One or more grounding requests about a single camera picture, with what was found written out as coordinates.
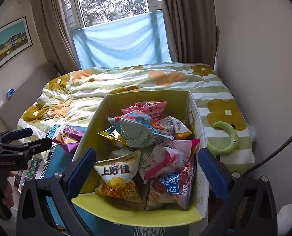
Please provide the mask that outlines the person's left hand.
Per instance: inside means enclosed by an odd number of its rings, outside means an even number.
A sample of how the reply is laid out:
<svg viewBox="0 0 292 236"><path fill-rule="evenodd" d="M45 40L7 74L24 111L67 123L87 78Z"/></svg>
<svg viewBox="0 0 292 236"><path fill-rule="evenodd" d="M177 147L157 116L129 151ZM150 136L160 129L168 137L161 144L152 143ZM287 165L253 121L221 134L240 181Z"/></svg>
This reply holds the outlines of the person's left hand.
<svg viewBox="0 0 292 236"><path fill-rule="evenodd" d="M13 188L10 182L7 182L6 188L4 190L3 204L8 208L11 208L14 205Z"/></svg>

